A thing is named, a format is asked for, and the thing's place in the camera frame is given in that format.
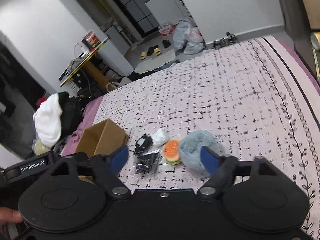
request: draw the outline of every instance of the cardboard box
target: cardboard box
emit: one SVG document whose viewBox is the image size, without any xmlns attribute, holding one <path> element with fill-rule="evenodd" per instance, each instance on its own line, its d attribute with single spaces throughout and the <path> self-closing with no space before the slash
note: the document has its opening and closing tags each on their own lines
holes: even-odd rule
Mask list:
<svg viewBox="0 0 320 240">
<path fill-rule="evenodd" d="M 85 152 L 89 158 L 110 155 L 127 144 L 128 138 L 121 127 L 106 119 L 84 130 L 75 152 Z"/>
</svg>

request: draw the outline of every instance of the white fluffy cloth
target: white fluffy cloth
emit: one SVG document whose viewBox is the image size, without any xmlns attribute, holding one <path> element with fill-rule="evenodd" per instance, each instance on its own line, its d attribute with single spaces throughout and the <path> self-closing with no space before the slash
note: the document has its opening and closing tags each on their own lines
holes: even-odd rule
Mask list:
<svg viewBox="0 0 320 240">
<path fill-rule="evenodd" d="M 53 94 L 42 102 L 39 109 L 33 115 L 36 132 L 41 142 L 47 146 L 54 146 L 61 136 L 60 116 L 62 109 L 59 105 L 59 95 Z"/>
</svg>

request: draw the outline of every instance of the patterned bedspread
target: patterned bedspread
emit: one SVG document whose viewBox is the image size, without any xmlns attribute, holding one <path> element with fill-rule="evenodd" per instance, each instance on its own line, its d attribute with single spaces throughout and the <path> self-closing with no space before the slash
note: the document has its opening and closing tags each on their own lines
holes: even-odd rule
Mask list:
<svg viewBox="0 0 320 240">
<path fill-rule="evenodd" d="M 303 230 L 320 239 L 320 96 L 293 57 L 271 36 L 196 57 L 104 96 L 94 123 L 124 128 L 130 152 L 143 133 L 165 127 L 172 138 L 210 131 L 221 151 L 240 160 L 262 155 L 309 197 Z M 135 188 L 193 188 L 184 165 L 161 160 L 157 173 L 135 175 L 134 157 L 120 174 Z"/>
</svg>

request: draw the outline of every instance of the hand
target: hand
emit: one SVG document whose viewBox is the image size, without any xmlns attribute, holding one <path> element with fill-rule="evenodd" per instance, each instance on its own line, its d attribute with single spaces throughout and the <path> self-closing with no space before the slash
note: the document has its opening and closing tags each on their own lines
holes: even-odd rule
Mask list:
<svg viewBox="0 0 320 240">
<path fill-rule="evenodd" d="M 20 223 L 22 216 L 19 211 L 0 207 L 0 223 Z"/>
</svg>

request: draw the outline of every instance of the screw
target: screw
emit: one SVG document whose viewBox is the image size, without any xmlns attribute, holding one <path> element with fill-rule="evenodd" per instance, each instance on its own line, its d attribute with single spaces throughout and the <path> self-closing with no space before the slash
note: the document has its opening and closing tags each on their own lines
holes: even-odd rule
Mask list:
<svg viewBox="0 0 320 240">
<path fill-rule="evenodd" d="M 115 195 L 124 195 L 128 192 L 128 189 L 126 187 L 115 187 L 112 192 Z"/>
<path fill-rule="evenodd" d="M 212 195 L 216 192 L 216 190 L 213 187 L 202 187 L 200 189 L 200 193 L 202 195 Z"/>
<path fill-rule="evenodd" d="M 169 197 L 169 193 L 168 192 L 161 192 L 160 196 L 161 197 Z"/>
</svg>

